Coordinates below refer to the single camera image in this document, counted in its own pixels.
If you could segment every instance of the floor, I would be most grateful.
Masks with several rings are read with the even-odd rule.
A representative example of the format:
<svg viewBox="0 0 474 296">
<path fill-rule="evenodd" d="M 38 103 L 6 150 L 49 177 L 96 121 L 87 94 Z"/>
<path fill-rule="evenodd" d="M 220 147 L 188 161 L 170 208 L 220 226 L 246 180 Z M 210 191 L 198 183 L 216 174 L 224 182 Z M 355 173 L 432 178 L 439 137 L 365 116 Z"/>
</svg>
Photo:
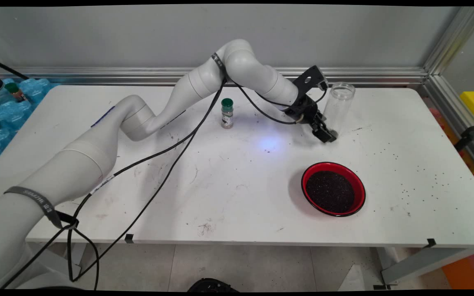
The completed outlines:
<svg viewBox="0 0 474 296">
<path fill-rule="evenodd" d="M 50 249 L 63 248 L 55 244 Z M 97 244 L 101 253 L 108 244 Z M 91 247 L 81 264 L 95 260 Z M 366 290 L 382 284 L 380 262 L 369 247 L 117 244 L 100 260 L 98 290 L 184 292 L 201 278 L 216 278 L 240 292 L 337 291 L 353 264 Z M 76 283 L 94 287 L 95 268 Z M 442 270 L 393 286 L 450 289 Z"/>
</svg>

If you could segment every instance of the glass jar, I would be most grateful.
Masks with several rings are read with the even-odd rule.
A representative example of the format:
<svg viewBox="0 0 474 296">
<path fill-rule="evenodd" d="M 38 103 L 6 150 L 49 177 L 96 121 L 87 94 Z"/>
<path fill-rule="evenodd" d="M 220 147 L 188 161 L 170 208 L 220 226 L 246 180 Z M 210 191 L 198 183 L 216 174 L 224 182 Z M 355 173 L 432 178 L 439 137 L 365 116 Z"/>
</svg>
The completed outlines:
<svg viewBox="0 0 474 296">
<path fill-rule="evenodd" d="M 335 137 L 341 132 L 341 127 L 345 122 L 355 92 L 354 86 L 345 82 L 334 83 L 330 88 L 329 99 L 323 111 L 323 116 L 327 129 Z"/>
</svg>

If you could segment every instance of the table surface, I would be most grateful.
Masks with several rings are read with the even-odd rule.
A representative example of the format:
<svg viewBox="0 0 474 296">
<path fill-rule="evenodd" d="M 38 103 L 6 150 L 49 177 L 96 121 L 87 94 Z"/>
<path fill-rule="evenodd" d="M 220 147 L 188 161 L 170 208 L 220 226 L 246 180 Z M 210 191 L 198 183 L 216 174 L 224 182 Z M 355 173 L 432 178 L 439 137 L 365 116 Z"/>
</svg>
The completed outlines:
<svg viewBox="0 0 474 296">
<path fill-rule="evenodd" d="M 158 114 L 173 87 L 57 86 L 0 156 L 0 195 L 86 131 L 122 98 L 137 94 Z M 246 90 L 265 112 L 284 117 Z M 321 91 L 313 89 L 311 97 Z M 257 112 L 237 88 L 234 126 L 220 126 L 220 102 L 166 184 L 132 227 L 135 243 L 226 243 L 474 247 L 474 177 L 425 106 L 408 88 L 358 88 L 340 137 L 323 144 L 308 125 L 284 125 Z M 324 108 L 328 95 L 320 103 Z M 211 101 L 190 107 L 140 142 L 121 131 L 113 172 L 183 139 Z M 94 242 L 112 242 L 138 215 L 182 144 L 117 176 L 84 206 L 79 229 Z M 331 161 L 361 178 L 367 200 L 358 213 L 331 217 L 305 199 L 301 176 Z M 57 209 L 72 214 L 81 202 Z M 44 217 L 27 240 L 56 232 Z M 75 242 L 83 242 L 74 234 Z M 57 241 L 65 241 L 66 233 Z"/>
</svg>

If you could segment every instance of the orange object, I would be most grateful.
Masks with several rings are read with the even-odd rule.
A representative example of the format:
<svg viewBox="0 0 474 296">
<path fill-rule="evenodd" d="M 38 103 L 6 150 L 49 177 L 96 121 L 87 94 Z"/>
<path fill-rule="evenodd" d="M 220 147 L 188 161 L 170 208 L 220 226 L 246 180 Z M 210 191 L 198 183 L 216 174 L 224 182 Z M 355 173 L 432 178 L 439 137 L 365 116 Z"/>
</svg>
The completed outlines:
<svg viewBox="0 0 474 296">
<path fill-rule="evenodd" d="M 442 267 L 453 289 L 474 289 L 474 255 Z"/>
</svg>

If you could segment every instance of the green bottle cap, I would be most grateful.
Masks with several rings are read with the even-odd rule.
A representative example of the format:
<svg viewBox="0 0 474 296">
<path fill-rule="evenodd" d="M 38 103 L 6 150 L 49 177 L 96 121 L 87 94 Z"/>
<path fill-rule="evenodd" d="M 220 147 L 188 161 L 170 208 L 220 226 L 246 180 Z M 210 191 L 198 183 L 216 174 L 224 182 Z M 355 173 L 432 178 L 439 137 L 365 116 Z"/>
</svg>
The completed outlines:
<svg viewBox="0 0 474 296">
<path fill-rule="evenodd" d="M 226 99 L 223 99 L 221 104 L 222 104 L 222 110 L 223 111 L 228 111 L 229 112 L 233 109 L 233 101 L 229 97 L 227 97 Z"/>
<path fill-rule="evenodd" d="M 8 92 L 10 92 L 12 94 L 19 91 L 19 88 L 17 87 L 17 84 L 15 84 L 14 82 L 5 84 L 5 88 L 6 88 L 6 90 L 8 90 Z"/>
</svg>

